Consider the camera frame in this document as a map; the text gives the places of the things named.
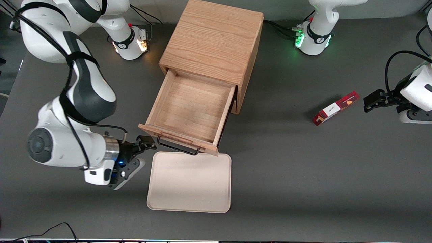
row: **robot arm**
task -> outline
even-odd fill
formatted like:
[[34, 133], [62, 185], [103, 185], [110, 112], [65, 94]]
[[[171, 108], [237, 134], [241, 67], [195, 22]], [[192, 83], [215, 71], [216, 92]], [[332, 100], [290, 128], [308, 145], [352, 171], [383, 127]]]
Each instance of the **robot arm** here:
[[[432, 12], [427, 16], [429, 33], [432, 24]], [[390, 90], [387, 72], [390, 61], [398, 54], [408, 53], [425, 60], [415, 70], [403, 78]], [[398, 51], [394, 53], [386, 66], [386, 91], [376, 90], [365, 97], [365, 112], [379, 107], [397, 106], [399, 120], [404, 123], [432, 124], [432, 60], [413, 51]]]
[[[97, 2], [93, 4], [95, 6], [91, 8], [100, 11]], [[117, 100], [114, 91], [105, 81], [91, 52], [72, 31], [72, 25], [55, 2], [25, 0], [22, 7], [27, 8], [21, 13], [26, 21], [20, 19], [27, 49], [44, 61], [67, 61], [77, 77], [71, 87], [65, 88], [60, 96], [40, 109], [38, 124], [28, 138], [30, 157], [49, 166], [83, 166], [86, 182], [110, 184], [115, 186], [114, 189], [119, 189], [144, 165], [134, 160], [135, 156], [146, 149], [155, 149], [154, 142], [149, 137], [139, 136], [135, 144], [130, 144], [91, 132], [89, 125], [115, 112]], [[30, 26], [27, 21], [41, 28], [48, 38], [43, 37], [41, 31], [36, 31], [36, 27]]]
[[308, 55], [318, 55], [328, 46], [331, 32], [339, 20], [336, 10], [343, 6], [356, 6], [368, 0], [309, 0], [315, 8], [313, 20], [306, 20], [294, 28], [299, 31], [295, 47]]
[[122, 13], [129, 9], [129, 0], [55, 0], [70, 22], [71, 31], [82, 34], [97, 23], [113, 40], [115, 50], [125, 60], [133, 60], [147, 51], [147, 32], [129, 26]]

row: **cardboard box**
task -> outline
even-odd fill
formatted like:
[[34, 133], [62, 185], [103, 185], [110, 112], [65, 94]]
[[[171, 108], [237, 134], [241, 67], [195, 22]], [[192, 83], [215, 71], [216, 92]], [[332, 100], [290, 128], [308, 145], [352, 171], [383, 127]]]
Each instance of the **cardboard box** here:
[[332, 116], [336, 115], [340, 111], [344, 110], [346, 107], [353, 104], [356, 100], [358, 100], [360, 96], [357, 94], [356, 91], [352, 91], [348, 95], [342, 97], [340, 100], [336, 101], [335, 103], [327, 106], [326, 108], [322, 109], [315, 117], [314, 117], [314, 123], [315, 125], [319, 125], [326, 120], [330, 119]]

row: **wooden box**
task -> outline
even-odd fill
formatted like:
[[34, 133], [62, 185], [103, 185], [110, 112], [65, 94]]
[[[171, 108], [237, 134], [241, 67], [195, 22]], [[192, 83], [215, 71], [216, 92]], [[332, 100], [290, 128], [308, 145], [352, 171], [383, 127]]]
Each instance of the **wooden box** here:
[[189, 0], [159, 62], [165, 80], [145, 125], [152, 136], [217, 155], [238, 114], [257, 56], [264, 16]]

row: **black metal handle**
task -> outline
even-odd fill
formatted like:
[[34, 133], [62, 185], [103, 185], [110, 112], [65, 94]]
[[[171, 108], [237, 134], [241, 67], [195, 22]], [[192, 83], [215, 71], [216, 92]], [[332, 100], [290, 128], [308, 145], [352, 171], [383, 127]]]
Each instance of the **black metal handle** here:
[[156, 142], [157, 142], [158, 144], [160, 144], [160, 145], [162, 145], [162, 146], [165, 146], [165, 147], [168, 147], [168, 148], [171, 148], [171, 149], [173, 149], [173, 150], [177, 150], [177, 151], [179, 151], [179, 152], [187, 153], [187, 154], [190, 154], [190, 155], [197, 155], [197, 154], [200, 152], [200, 149], [199, 149], [199, 148], [197, 148], [197, 151], [195, 151], [195, 152], [189, 152], [189, 151], [183, 150], [183, 149], [181, 149], [181, 148], [176, 148], [176, 147], [170, 146], [170, 145], [168, 145], [168, 144], [163, 144], [163, 143], [160, 142], [160, 139], [161, 139], [161, 136], [158, 136], [158, 138], [156, 139]]

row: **gray table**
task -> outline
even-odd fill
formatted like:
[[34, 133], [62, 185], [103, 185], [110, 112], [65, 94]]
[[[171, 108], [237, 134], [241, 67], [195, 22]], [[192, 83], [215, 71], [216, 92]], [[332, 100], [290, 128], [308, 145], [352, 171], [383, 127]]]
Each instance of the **gray table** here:
[[[225, 214], [148, 209], [154, 152], [143, 155], [146, 167], [116, 192], [85, 183], [77, 168], [32, 162], [27, 134], [39, 108], [60, 93], [67, 67], [27, 54], [0, 119], [0, 237], [67, 221], [81, 238], [431, 242], [432, 126], [402, 124], [394, 107], [365, 114], [362, 101], [319, 127], [311, 121], [339, 96], [384, 88], [388, 57], [418, 50], [415, 34], [424, 19], [341, 20], [318, 57], [303, 55], [265, 25], [242, 111], [229, 117], [219, 147], [232, 157]], [[122, 60], [101, 28], [82, 35], [118, 96], [116, 113], [103, 123], [125, 127], [129, 139], [143, 134], [137, 125], [163, 82], [158, 61], [173, 29], [155, 26], [149, 53], [135, 61]], [[430, 41], [425, 35], [422, 42]], [[420, 62], [396, 58], [393, 85]]]

